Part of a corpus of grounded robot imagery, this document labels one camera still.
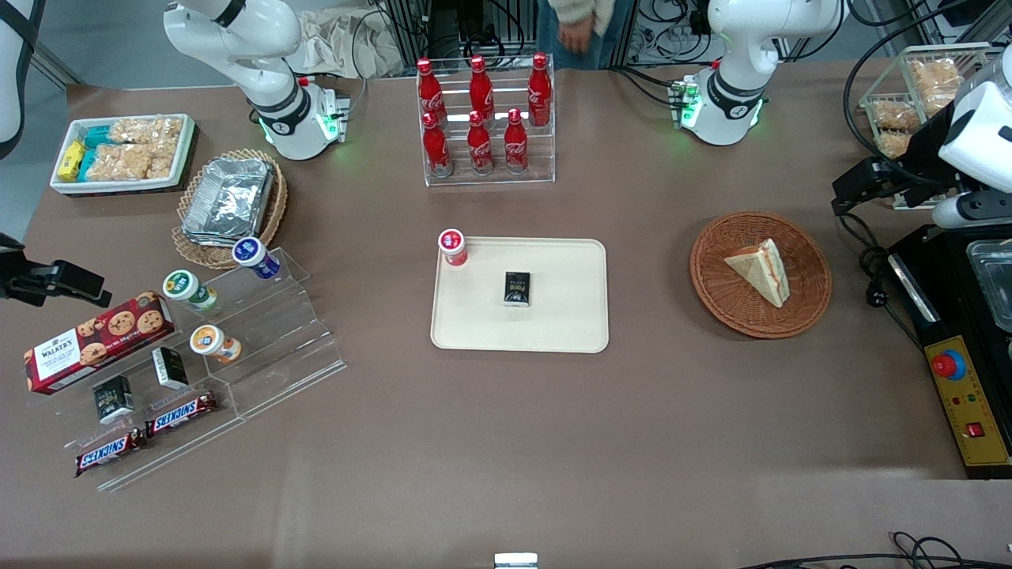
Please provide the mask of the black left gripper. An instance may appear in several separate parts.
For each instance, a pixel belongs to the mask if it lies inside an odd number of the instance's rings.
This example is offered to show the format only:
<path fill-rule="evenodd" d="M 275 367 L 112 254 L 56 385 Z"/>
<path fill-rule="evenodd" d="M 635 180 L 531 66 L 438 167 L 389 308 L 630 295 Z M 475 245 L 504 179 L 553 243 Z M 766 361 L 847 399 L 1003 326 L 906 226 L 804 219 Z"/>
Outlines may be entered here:
<path fill-rule="evenodd" d="M 857 205 L 886 199 L 892 208 L 934 208 L 964 186 L 957 167 L 939 156 L 950 140 L 950 125 L 924 125 L 906 139 L 896 157 L 881 151 L 849 169 L 849 178 L 838 178 L 832 187 L 835 216 L 844 216 Z"/>

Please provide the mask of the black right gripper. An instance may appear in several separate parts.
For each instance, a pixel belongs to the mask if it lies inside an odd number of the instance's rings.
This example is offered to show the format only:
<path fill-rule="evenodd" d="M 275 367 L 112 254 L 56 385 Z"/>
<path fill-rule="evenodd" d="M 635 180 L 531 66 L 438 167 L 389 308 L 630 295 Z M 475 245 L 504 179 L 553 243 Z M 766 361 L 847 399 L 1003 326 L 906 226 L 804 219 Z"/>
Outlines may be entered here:
<path fill-rule="evenodd" d="M 69 262 L 40 264 L 30 270 L 22 242 L 1 234 L 1 298 L 16 300 L 26 305 L 41 307 L 51 296 L 85 301 L 97 307 L 111 306 L 112 294 L 104 289 L 105 279 L 97 273 Z M 14 291 L 13 283 L 22 275 L 30 274 L 29 296 Z"/>

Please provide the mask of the person's hand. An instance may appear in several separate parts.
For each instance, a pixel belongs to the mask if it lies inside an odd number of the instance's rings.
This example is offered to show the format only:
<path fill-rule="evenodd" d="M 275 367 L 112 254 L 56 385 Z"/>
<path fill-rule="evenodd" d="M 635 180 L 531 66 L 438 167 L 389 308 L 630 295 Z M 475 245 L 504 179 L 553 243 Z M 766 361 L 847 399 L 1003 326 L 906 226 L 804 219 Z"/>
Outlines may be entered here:
<path fill-rule="evenodd" d="M 590 15 L 581 21 L 561 22 L 557 39 L 568 52 L 576 55 L 587 53 L 594 33 L 595 18 Z"/>

